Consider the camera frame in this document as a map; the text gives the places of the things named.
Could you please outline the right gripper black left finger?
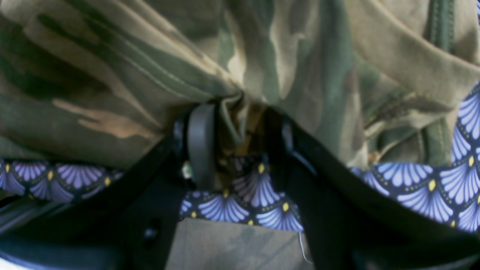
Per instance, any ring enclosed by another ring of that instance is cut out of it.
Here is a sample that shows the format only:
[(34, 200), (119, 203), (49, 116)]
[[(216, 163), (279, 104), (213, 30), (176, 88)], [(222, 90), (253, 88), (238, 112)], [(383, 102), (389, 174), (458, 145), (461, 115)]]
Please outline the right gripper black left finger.
[(1, 235), (1, 260), (28, 270), (162, 270), (182, 201), (218, 188), (216, 106), (200, 104), (122, 178)]

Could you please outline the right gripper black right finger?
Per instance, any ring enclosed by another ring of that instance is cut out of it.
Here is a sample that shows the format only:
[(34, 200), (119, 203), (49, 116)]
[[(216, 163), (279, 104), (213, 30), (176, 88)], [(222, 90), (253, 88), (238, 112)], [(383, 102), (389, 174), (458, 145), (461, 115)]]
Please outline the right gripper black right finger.
[(287, 115), (264, 113), (275, 191), (298, 206), (317, 270), (474, 270), (479, 238), (386, 198)]

